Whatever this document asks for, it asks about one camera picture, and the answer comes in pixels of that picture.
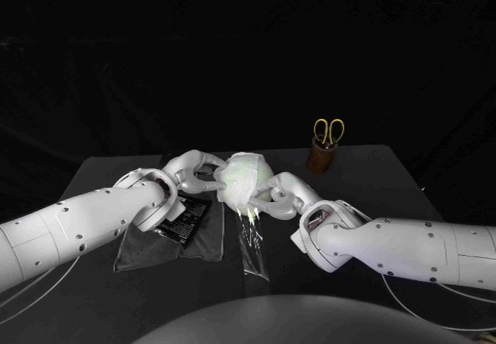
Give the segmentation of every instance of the scissors holder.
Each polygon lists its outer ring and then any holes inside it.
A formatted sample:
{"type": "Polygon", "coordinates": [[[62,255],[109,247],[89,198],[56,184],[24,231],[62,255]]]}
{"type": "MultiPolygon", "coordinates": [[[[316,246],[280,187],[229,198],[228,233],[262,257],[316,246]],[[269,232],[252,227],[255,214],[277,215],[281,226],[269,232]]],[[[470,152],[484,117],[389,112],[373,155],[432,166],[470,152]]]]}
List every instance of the scissors holder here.
{"type": "Polygon", "coordinates": [[[324,173],[333,163],[333,155],[337,150],[337,142],[334,141],[330,147],[323,146],[317,137],[311,139],[310,154],[307,159],[307,168],[313,173],[324,173]]]}

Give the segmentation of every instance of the gray round object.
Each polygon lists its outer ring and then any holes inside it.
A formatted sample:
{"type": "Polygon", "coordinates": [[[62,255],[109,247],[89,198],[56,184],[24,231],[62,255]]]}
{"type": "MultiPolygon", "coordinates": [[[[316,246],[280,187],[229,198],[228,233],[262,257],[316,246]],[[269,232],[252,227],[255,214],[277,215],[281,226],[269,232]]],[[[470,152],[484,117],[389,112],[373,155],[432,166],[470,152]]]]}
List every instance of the gray round object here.
{"type": "Polygon", "coordinates": [[[467,344],[470,340],[370,303],[317,295],[271,295],[197,310],[134,343],[467,344]]]}

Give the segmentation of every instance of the pen holder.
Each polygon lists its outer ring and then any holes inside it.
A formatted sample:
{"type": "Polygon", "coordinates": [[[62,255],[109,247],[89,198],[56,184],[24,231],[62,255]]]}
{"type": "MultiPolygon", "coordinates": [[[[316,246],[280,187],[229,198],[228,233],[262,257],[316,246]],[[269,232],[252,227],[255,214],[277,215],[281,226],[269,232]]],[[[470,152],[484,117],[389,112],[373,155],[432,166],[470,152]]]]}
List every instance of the pen holder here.
{"type": "Polygon", "coordinates": [[[327,171],[330,164],[333,163],[333,155],[337,150],[337,142],[324,148],[323,144],[313,137],[310,154],[307,159],[307,169],[313,173],[323,173],[327,171]]]}

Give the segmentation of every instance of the scissors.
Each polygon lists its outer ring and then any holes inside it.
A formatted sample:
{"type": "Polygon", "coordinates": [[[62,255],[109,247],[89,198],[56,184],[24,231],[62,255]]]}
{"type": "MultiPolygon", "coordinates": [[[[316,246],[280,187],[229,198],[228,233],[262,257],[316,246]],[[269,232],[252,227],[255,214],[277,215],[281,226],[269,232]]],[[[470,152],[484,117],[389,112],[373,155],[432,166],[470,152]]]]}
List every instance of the scissors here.
{"type": "Polygon", "coordinates": [[[343,124],[343,121],[336,119],[330,122],[330,124],[327,125],[327,121],[324,119],[318,119],[316,121],[316,124],[313,125],[313,133],[316,135],[316,140],[323,144],[323,146],[327,148],[330,145],[333,145],[342,138],[343,134],[344,134],[344,124],[343,124]],[[317,128],[317,124],[318,122],[323,122],[323,124],[326,125],[326,128],[324,128],[324,132],[323,132],[323,139],[320,140],[318,139],[318,136],[317,136],[317,132],[316,132],[316,128],[317,128]],[[340,123],[340,127],[342,127],[342,131],[340,131],[340,135],[339,135],[339,138],[333,141],[333,124],[334,122],[339,122],[340,123]]]}

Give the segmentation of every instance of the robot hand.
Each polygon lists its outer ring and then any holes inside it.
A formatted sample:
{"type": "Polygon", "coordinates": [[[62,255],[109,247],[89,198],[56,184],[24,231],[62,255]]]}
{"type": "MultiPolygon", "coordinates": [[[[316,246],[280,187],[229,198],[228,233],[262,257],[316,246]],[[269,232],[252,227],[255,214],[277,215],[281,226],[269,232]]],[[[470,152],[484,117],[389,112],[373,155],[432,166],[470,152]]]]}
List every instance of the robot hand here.
{"type": "Polygon", "coordinates": [[[163,168],[167,176],[173,179],[177,189],[187,194],[199,194],[203,191],[225,190],[226,185],[219,181],[200,181],[194,177],[194,172],[205,163],[225,168],[226,163],[222,159],[199,150],[190,150],[181,156],[177,156],[163,168]]]}
{"type": "Polygon", "coordinates": [[[258,185],[249,198],[249,205],[271,217],[290,220],[318,201],[321,198],[307,183],[290,172],[281,172],[258,185]],[[275,201],[272,203],[255,198],[268,189],[271,189],[271,199],[275,201]]]}

